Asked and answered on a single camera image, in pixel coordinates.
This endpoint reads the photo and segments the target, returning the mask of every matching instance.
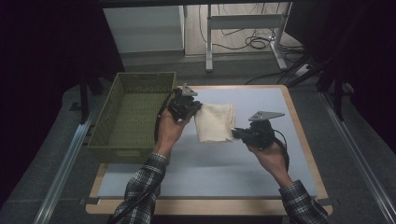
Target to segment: metal frame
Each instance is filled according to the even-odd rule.
[[[370,168],[370,165],[367,163],[367,160],[361,153],[361,150],[359,149],[357,143],[350,134],[345,123],[341,121],[332,110],[332,100],[327,94],[324,94],[323,92],[320,92],[319,96],[325,104],[327,112],[329,113],[332,122],[335,125],[335,128],[340,133],[340,136],[343,138],[346,144],[346,148],[348,149],[353,161],[355,162],[356,167],[361,172],[361,176],[363,177],[364,182],[366,183],[369,190],[372,192],[379,206],[379,209],[381,209],[381,212],[384,215],[385,219],[389,224],[396,223],[396,208],[392,202],[392,199],[388,196],[385,188],[376,178],[373,170]]]
[[[52,213],[56,207],[56,204],[58,203],[62,191],[64,190],[64,185],[73,168],[74,162],[82,146],[85,135],[90,129],[91,122],[97,111],[98,101],[99,100],[97,98],[92,99],[91,101],[92,111],[90,115],[88,116],[86,122],[78,125],[76,133],[70,143],[69,148],[67,149],[64,155],[64,159],[62,160],[58,172],[56,173],[56,176],[52,180],[52,184],[49,187],[49,191],[43,203],[41,204],[40,209],[37,212],[35,221],[33,222],[34,224],[50,222]]]
[[[256,28],[278,28],[276,38],[271,39],[270,46],[280,70],[287,70],[279,51],[279,42],[285,30],[290,6],[291,2],[288,2],[282,14],[212,16],[211,5],[207,5],[206,72],[213,71],[212,30]]]

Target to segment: dark background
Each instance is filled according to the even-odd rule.
[[[50,131],[64,92],[81,75],[123,71],[103,10],[70,3],[0,3],[2,204]]]
[[[81,74],[94,80],[123,70],[103,10],[70,3],[0,2],[1,203],[47,136],[63,93],[78,84]],[[341,60],[344,79],[355,90],[353,104],[393,151],[395,8],[395,1],[372,4]],[[318,62],[331,55],[354,4],[337,2],[320,9],[328,16],[307,20],[321,15],[313,7],[300,14],[303,25],[295,25],[297,34],[309,34],[305,38],[311,39],[296,38]]]

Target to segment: white cloth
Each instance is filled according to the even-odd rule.
[[[235,127],[233,105],[202,104],[194,116],[200,142],[233,141]]]

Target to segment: plastic basket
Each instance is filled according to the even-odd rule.
[[[102,163],[144,163],[154,148],[157,113],[176,73],[118,73],[88,149]]]

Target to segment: wire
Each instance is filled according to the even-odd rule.
[[[279,10],[280,3],[277,4],[276,13]]]
[[[303,63],[305,63],[305,62],[308,60],[308,58],[309,58],[309,55],[307,55],[307,54],[303,55],[303,57],[301,57],[296,63],[294,63],[294,64],[291,66],[291,68],[288,70],[288,71],[289,71],[288,73],[284,74],[283,76],[281,76],[281,77],[279,78],[279,80],[277,81],[276,84],[279,84],[280,81],[283,79],[283,77],[285,77],[286,75],[288,75],[288,74],[291,74],[291,76],[294,75],[295,70],[297,70],[298,68],[300,68],[300,66],[301,66]]]
[[[268,6],[270,5],[269,3],[267,3],[267,6],[264,8],[264,5],[265,5],[265,3],[262,5],[262,12],[264,11],[264,13],[262,13],[262,14],[265,14],[265,13],[267,13],[267,8],[268,8]]]
[[[161,115],[163,114],[163,111],[166,108],[166,105],[168,104],[169,98],[172,96],[173,93],[175,93],[178,88],[172,89],[171,91],[168,92],[168,95],[166,96],[165,100],[163,101],[163,104],[161,105],[160,111],[157,114],[157,118],[155,120],[155,131],[154,131],[154,140],[155,143],[158,141],[158,131],[159,131],[159,126],[160,126],[160,121],[161,121]],[[126,214],[132,211],[138,204],[140,204],[143,200],[145,200],[154,190],[160,186],[160,184],[163,182],[163,178],[165,177],[165,173],[163,173],[160,176],[160,179],[158,180],[158,184],[153,186],[152,189],[147,189],[145,192],[140,194],[140,196],[136,199],[136,202],[133,204],[129,205],[127,208],[125,208],[121,213],[119,213],[116,217],[113,217],[111,220],[109,220],[110,224],[115,224],[118,221],[120,221],[123,217],[125,217]]]
[[[200,29],[200,32],[201,32],[201,37],[202,37],[202,39],[207,43],[206,39],[204,38],[204,33],[203,33],[203,31],[202,31],[201,5],[199,5],[199,7],[198,7],[198,14],[199,14],[199,29]],[[224,33],[223,33],[223,34],[224,34],[224,35],[231,35],[231,34],[237,33],[237,32],[242,31],[242,30],[244,30],[244,29],[239,29],[239,30],[230,32],[230,33],[228,33],[228,34],[224,34]],[[232,49],[232,50],[244,49],[244,48],[249,47],[249,46],[251,46],[253,49],[265,49],[265,48],[271,43],[271,40],[268,39],[268,38],[265,38],[265,37],[256,36],[257,31],[258,31],[258,29],[255,29],[255,30],[253,31],[253,34],[252,34],[250,37],[247,37],[247,38],[245,39],[245,46],[243,46],[243,47],[240,47],[240,48],[230,48],[230,47],[223,46],[223,45],[220,45],[220,44],[212,44],[212,46],[218,46],[218,47],[221,47],[221,48]]]
[[[296,53],[285,53],[284,57],[285,57],[285,60],[286,60],[286,61],[288,61],[288,62],[290,62],[290,63],[297,63],[298,60],[297,60],[297,61],[292,61],[290,58],[288,58],[288,55],[290,55],[290,54],[304,54],[304,53],[301,53],[301,52],[296,52]]]
[[[286,143],[286,138],[283,135],[283,133],[274,130],[274,132],[280,133],[285,141],[285,143],[282,143],[282,141],[280,141],[279,139],[277,139],[276,137],[274,138],[274,142],[277,143],[277,145],[282,149],[282,154],[283,154],[283,159],[285,160],[285,165],[286,165],[286,171],[289,170],[289,165],[290,165],[290,157],[288,154],[288,145]]]
[[[282,135],[283,141],[284,141],[284,143],[285,143],[285,148],[288,149],[288,143],[286,142],[286,137],[285,137],[285,135],[283,135],[283,133],[280,132],[280,131],[278,131],[278,130],[275,130],[275,129],[273,129],[273,130],[274,130],[274,132],[279,133],[280,135]]]
[[[279,72],[279,73],[272,73],[272,74],[262,75],[262,76],[259,76],[259,77],[254,77],[254,78],[250,79],[249,81],[245,82],[245,85],[247,85],[248,83],[250,83],[250,82],[252,82],[254,80],[260,79],[260,78],[275,76],[275,75],[279,75],[279,74],[283,74],[283,73],[284,72]]]

